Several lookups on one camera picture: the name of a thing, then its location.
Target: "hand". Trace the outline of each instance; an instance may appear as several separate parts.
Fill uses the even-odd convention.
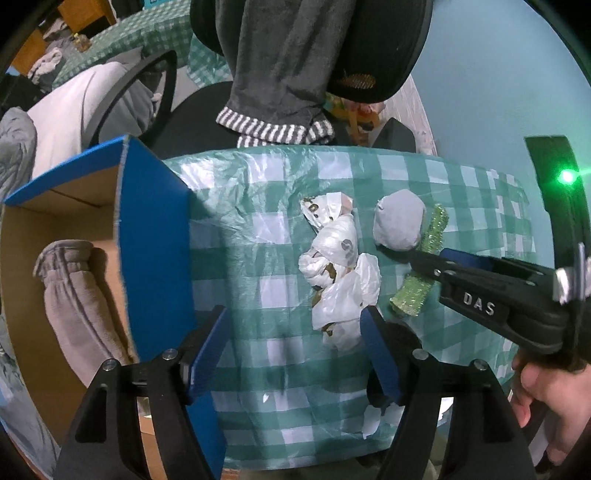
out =
[[[511,366],[515,370],[511,406],[519,426],[523,428],[529,422],[534,399],[544,402],[559,417],[546,453],[553,464],[560,465],[591,417],[591,367],[587,365],[577,373],[543,368],[528,363],[521,350]]]

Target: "green checkered tablecloth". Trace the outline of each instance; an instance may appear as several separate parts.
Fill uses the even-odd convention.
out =
[[[187,74],[199,88],[232,80],[226,59],[212,52],[193,36],[189,48]]]
[[[76,52],[66,61],[53,82],[53,88],[94,65],[137,47],[143,47],[145,56],[175,50],[178,66],[185,66],[193,36],[189,21],[190,5],[191,0],[171,0],[125,18],[92,37],[92,46],[87,51]]]
[[[534,261],[527,198],[514,177],[441,158],[344,147],[263,147],[188,155],[166,162],[193,190],[191,265],[195,307],[230,308],[233,339],[212,394],[228,441],[226,465],[279,469],[386,449],[395,427],[382,422],[363,440],[370,369],[363,346],[338,353],[312,330],[310,285],[298,257],[314,238],[300,212],[304,196],[344,192],[354,199],[359,251],[376,255],[379,306],[400,288],[408,265],[376,249],[374,208],[399,189],[450,221],[444,246]],[[515,346],[429,295],[407,318],[424,347],[446,362],[486,360],[511,374]]]

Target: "office chair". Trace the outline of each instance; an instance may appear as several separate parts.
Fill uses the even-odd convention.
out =
[[[236,52],[243,7],[244,2],[236,2],[236,13],[228,19],[236,24],[233,39]],[[327,91],[360,103],[383,102],[394,95],[410,75],[423,49],[432,10],[433,0],[358,0]],[[223,54],[215,26],[215,0],[193,0],[190,19],[197,39],[210,50]],[[232,82],[206,86],[171,112],[177,56],[174,51],[166,51],[137,64],[105,96],[82,139],[83,149],[99,143],[99,132],[106,117],[138,75],[162,61],[166,63],[166,82],[160,108],[140,140],[163,160],[236,147],[239,133],[216,123],[218,113],[230,97]],[[335,121],[333,125],[336,131],[333,144],[350,145],[345,126]],[[391,127],[384,130],[378,145],[393,150],[412,148],[414,152],[412,132],[402,124]],[[402,148],[397,148],[397,138]]]

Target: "white plastic bag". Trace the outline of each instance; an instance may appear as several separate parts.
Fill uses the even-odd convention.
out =
[[[357,230],[351,214],[324,226],[312,241],[312,248],[334,264],[354,268],[357,264]]]
[[[355,270],[325,288],[312,308],[312,328],[323,331],[323,343],[347,351],[361,342],[359,316],[376,305],[382,277],[377,257],[361,254]]]
[[[300,255],[298,266],[310,285],[321,288],[330,287],[349,271],[347,267],[332,264],[313,248]]]
[[[322,343],[341,352],[355,348],[361,343],[359,319],[329,325],[323,332]]]
[[[314,330],[322,330],[329,323],[359,321],[363,298],[361,279],[357,273],[347,273],[320,295],[320,301],[312,308]]]
[[[361,297],[363,307],[377,305],[379,288],[382,284],[382,275],[379,272],[378,257],[369,254],[360,254],[357,260],[355,272],[361,281]]]
[[[331,192],[306,198],[300,202],[300,208],[310,225],[317,232],[341,215],[353,210],[353,200],[341,192]]]

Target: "striped cuff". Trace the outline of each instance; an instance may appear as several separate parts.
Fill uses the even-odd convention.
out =
[[[235,112],[228,107],[219,112],[216,122],[226,128],[242,134],[242,137],[257,139],[246,145],[246,139],[239,140],[238,146],[256,147],[257,145],[288,144],[288,145],[310,145],[312,143],[328,143],[335,136],[332,124],[326,119],[318,120],[309,127],[305,125],[276,125],[264,122],[257,118]]]

